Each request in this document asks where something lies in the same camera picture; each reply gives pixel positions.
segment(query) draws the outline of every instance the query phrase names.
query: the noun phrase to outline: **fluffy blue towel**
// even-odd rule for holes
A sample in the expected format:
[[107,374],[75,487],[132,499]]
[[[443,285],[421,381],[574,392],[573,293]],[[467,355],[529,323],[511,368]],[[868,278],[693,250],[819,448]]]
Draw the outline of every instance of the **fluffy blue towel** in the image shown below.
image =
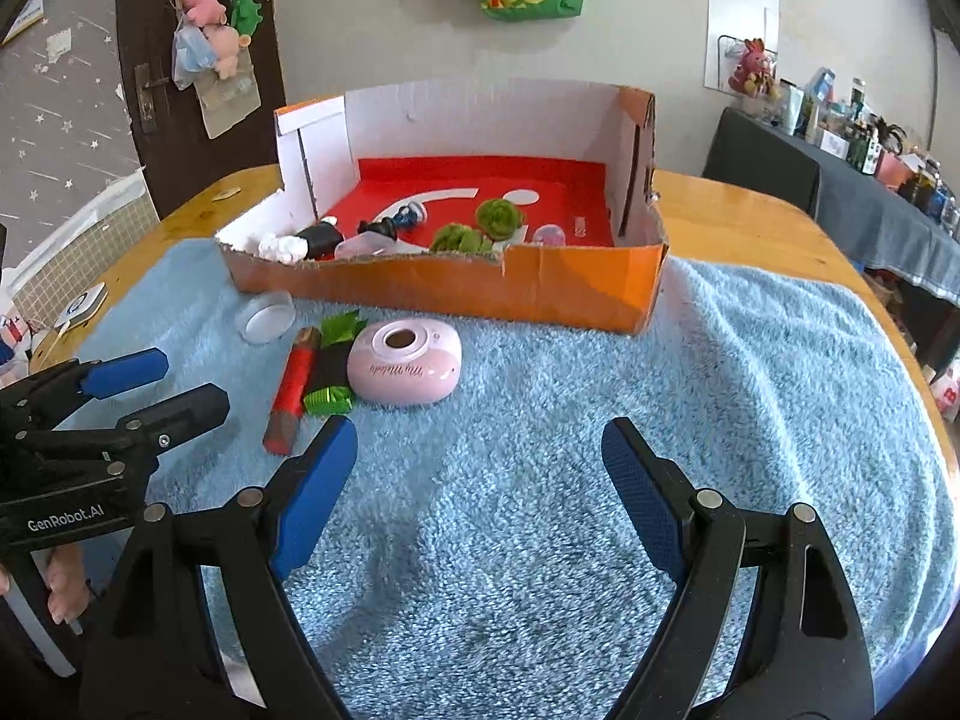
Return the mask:
[[[156,385],[80,412],[88,426],[207,381],[227,424],[165,455],[152,500],[219,506],[264,484],[260,445],[297,326],[246,346],[245,298],[210,241],[173,248],[83,345],[158,346]],[[396,312],[361,309],[371,320]],[[285,584],[356,718],[592,718],[613,704],[674,586],[640,546],[600,459],[610,418],[740,507],[813,504],[848,574],[875,674],[943,621],[956,560],[943,460],[920,397],[850,292],[669,259],[638,338],[450,319],[464,374],[439,405],[359,406],[360,454],[309,565]],[[298,451],[320,428],[305,420]],[[741,572],[704,696],[733,667]],[[211,583],[214,619],[229,619]],[[224,648],[231,650],[229,637]]]

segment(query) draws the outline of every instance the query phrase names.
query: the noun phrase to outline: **blue gripper pad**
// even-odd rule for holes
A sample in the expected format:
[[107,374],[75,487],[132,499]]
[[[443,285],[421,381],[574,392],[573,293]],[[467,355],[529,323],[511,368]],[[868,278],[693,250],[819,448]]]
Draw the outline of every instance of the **blue gripper pad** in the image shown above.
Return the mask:
[[145,349],[115,360],[98,362],[80,382],[80,391],[97,400],[112,397],[138,386],[158,382],[170,364],[159,349]]
[[277,514],[270,569],[278,580],[284,581],[310,560],[356,459],[356,428],[349,419],[332,416],[304,454],[284,464],[296,464],[297,481],[285,508]]
[[[640,439],[640,445],[637,445],[637,439]],[[648,458],[641,459],[643,450]],[[665,497],[665,490],[651,475],[653,469],[648,466],[651,461],[665,461],[653,454],[630,420],[623,418],[607,423],[600,440],[600,453],[650,562],[677,584],[683,584],[688,569],[683,558],[682,522]]]

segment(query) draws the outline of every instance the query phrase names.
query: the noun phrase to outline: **mirror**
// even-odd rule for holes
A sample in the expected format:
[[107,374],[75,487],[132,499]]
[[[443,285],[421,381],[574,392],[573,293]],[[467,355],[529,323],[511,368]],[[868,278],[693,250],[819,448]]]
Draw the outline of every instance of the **mirror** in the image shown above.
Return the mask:
[[737,71],[746,43],[763,41],[763,50],[776,65],[776,44],[779,39],[779,0],[709,0],[707,20],[707,65],[704,86],[728,94],[736,93],[742,79],[731,77]]

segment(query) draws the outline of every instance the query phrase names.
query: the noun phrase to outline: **dark brown door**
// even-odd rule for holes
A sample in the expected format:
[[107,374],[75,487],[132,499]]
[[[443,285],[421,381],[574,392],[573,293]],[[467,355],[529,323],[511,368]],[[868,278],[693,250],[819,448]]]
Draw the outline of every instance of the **dark brown door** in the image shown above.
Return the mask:
[[171,76],[171,43],[176,10],[169,0],[117,0],[117,44],[124,95],[130,110],[133,143],[144,166],[147,186],[160,218],[234,170],[277,162],[275,109],[285,105],[274,14],[268,0],[250,52],[261,105],[240,124],[210,140],[192,87],[172,83],[152,89],[157,129],[145,133],[137,107],[134,68],[148,64],[150,79]]

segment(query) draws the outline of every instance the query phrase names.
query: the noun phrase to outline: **door handle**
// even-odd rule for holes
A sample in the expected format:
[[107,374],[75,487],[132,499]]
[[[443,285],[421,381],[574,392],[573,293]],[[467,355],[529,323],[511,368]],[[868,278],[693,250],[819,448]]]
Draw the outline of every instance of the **door handle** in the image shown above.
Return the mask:
[[154,90],[170,83],[170,79],[150,78],[150,65],[144,63],[133,68],[133,82],[136,84],[136,106],[140,111],[140,128],[145,135],[157,132],[157,108],[154,105]]

